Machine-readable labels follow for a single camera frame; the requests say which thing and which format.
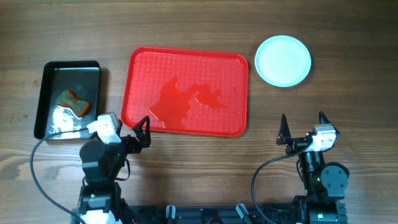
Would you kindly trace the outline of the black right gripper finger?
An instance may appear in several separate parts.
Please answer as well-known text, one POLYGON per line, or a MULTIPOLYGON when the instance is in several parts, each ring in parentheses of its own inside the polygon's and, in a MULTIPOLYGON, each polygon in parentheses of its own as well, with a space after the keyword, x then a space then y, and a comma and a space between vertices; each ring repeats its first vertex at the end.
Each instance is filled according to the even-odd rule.
POLYGON ((279 133, 277 135, 276 144, 285 145, 285 144, 291 144, 291 143, 292 143, 292 137, 290 134, 290 129, 289 129, 289 125, 287 122, 287 118, 286 118, 285 114, 282 114, 281 122, 280 122, 280 129, 279 129, 279 133))
POLYGON ((328 120, 323 111, 319 111, 318 119, 320 124, 330 124, 335 129, 336 134, 340 133, 339 130, 328 120))

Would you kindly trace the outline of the white plate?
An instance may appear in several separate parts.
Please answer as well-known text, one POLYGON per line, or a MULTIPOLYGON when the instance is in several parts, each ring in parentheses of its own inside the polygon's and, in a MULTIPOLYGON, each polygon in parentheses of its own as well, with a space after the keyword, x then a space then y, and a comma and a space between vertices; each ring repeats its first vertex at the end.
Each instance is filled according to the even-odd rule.
POLYGON ((302 82, 310 73, 312 58, 298 39, 277 35, 265 40, 257 49, 254 67, 268 84, 287 88, 302 82))

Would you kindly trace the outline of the orange green sponge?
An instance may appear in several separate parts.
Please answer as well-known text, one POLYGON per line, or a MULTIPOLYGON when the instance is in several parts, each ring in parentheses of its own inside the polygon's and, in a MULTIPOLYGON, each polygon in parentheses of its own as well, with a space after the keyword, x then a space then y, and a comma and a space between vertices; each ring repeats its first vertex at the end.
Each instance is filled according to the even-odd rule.
POLYGON ((77 98, 71 90, 63 91, 57 97, 56 102, 59 106, 72 110, 78 118, 83 117, 90 110, 90 104, 77 98))

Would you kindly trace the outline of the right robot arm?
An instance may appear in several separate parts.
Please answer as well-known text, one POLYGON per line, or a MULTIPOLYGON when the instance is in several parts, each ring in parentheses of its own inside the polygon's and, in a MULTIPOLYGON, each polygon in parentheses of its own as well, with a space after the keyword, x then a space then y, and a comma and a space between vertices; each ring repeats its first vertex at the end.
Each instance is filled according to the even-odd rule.
POLYGON ((289 205, 290 223, 347 223, 345 197, 349 170, 337 162, 325 162, 324 152, 335 146, 340 132, 325 114, 318 114, 319 123, 302 138, 290 134, 286 116, 281 116, 276 144, 286 145, 288 156, 298 157, 298 172, 305 195, 295 196, 289 205))

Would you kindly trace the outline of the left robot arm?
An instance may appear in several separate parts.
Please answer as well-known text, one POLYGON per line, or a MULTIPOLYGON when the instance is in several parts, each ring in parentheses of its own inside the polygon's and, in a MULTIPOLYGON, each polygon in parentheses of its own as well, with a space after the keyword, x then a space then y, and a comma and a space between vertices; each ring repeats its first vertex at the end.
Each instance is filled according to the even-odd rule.
POLYGON ((77 221, 86 224, 137 223, 137 215, 121 197, 118 174, 131 168, 127 156, 139 154, 151 144, 150 118, 145 116, 133 128, 134 136, 120 136, 122 122, 114 113, 98 116, 87 125, 97 140, 80 149, 81 168, 85 174, 78 201, 77 221))

